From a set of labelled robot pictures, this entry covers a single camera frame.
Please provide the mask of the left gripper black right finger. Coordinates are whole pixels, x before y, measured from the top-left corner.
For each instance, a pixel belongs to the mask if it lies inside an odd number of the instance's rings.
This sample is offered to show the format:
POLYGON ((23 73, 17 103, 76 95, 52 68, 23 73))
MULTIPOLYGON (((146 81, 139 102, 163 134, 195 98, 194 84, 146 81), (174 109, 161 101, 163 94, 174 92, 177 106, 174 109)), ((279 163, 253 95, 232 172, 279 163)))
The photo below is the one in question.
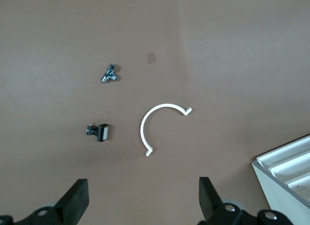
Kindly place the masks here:
POLYGON ((204 220, 199 225, 239 225, 241 209, 232 203, 224 203, 210 178, 199 178, 199 204, 204 220))

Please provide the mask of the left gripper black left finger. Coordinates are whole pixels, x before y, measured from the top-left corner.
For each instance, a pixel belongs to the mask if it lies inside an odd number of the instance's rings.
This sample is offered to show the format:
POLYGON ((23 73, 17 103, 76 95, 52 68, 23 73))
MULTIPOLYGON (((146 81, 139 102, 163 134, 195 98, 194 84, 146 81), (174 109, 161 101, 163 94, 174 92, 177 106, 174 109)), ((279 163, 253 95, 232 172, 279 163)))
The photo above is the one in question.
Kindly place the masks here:
POLYGON ((76 225, 89 205, 87 179, 78 179, 52 207, 34 211, 16 225, 76 225))

